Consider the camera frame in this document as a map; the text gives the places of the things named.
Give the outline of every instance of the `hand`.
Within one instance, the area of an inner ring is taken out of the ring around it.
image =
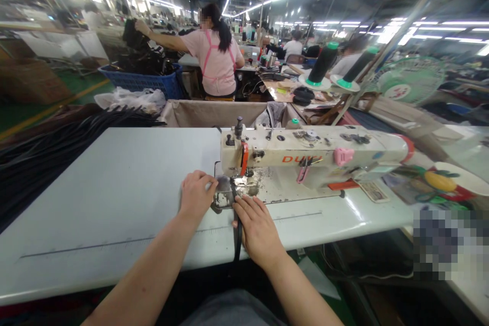
[[[209,189],[205,189],[208,183],[212,183]],[[180,215],[190,218],[198,225],[204,214],[214,200],[215,188],[218,181],[202,171],[194,171],[187,174],[182,182],[182,201]]]
[[[137,20],[136,23],[134,24],[134,27],[136,28],[136,31],[141,32],[145,36],[149,36],[151,33],[151,30],[149,29],[148,25],[144,23],[142,20]]]
[[[256,196],[235,197],[234,210],[243,223],[243,245],[251,259],[265,272],[273,269],[284,256],[285,248],[265,204]]]

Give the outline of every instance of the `ruler marking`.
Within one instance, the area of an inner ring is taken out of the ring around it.
[[[285,218],[277,218],[274,219],[274,222],[281,222],[286,219],[298,219],[298,218],[303,218],[306,216],[313,216],[313,215],[321,215],[322,212],[316,212],[316,213],[310,213],[310,214],[302,214],[302,215],[296,215],[296,216],[286,216]],[[213,230],[220,230],[220,229],[229,229],[233,228],[232,226],[225,226],[225,227],[217,227],[217,228],[208,228],[208,229],[202,229],[196,231],[196,233],[204,233],[204,232],[209,232]],[[66,250],[58,250],[58,251],[49,251],[49,252],[40,252],[40,253],[34,253],[34,254],[29,254],[29,255],[23,255],[20,256],[19,259],[27,258],[27,257],[38,257],[38,256],[45,256],[45,255],[53,255],[53,254],[58,254],[58,253],[66,253],[66,252],[73,252],[73,251],[79,251],[79,250],[89,250],[89,249],[94,249],[94,248],[100,248],[102,249],[103,247],[108,247],[108,246],[116,246],[116,245],[126,245],[129,243],[134,243],[134,242],[141,242],[141,241],[146,241],[149,239],[154,239],[155,237],[146,237],[146,238],[139,238],[139,239],[132,239],[132,240],[126,240],[126,241],[120,241],[120,242],[112,242],[112,243],[103,243],[103,244],[94,244],[93,246],[85,246],[85,247],[76,247],[72,249],[66,249]]]

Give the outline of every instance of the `pink shirt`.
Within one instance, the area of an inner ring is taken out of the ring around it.
[[[209,31],[209,34],[212,45],[218,46],[220,42],[219,33]],[[205,30],[193,31],[185,36],[181,36],[181,39],[191,55],[199,60],[199,65],[203,72],[205,69],[205,75],[202,78],[202,85],[204,86],[205,92],[216,97],[234,93],[236,90],[236,82],[234,81],[235,66],[229,52],[232,52],[236,62],[239,59],[243,59],[243,55],[235,39],[232,38],[231,46],[225,53],[218,49],[211,49],[207,65],[205,61],[210,45]]]

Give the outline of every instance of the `orange logo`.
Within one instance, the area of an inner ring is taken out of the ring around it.
[[[295,157],[295,161],[297,163],[300,163],[301,160],[303,158],[305,158],[306,156],[302,156],[302,157]],[[318,157],[317,155],[313,156],[312,159],[318,159],[318,160],[321,160],[322,159],[322,156]],[[283,163],[289,163],[289,162],[292,162],[294,160],[294,157],[291,157],[291,156],[284,156],[284,159],[282,160]]]

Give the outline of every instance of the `pixelated area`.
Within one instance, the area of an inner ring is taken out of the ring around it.
[[[415,279],[489,280],[489,211],[419,211],[413,240]]]

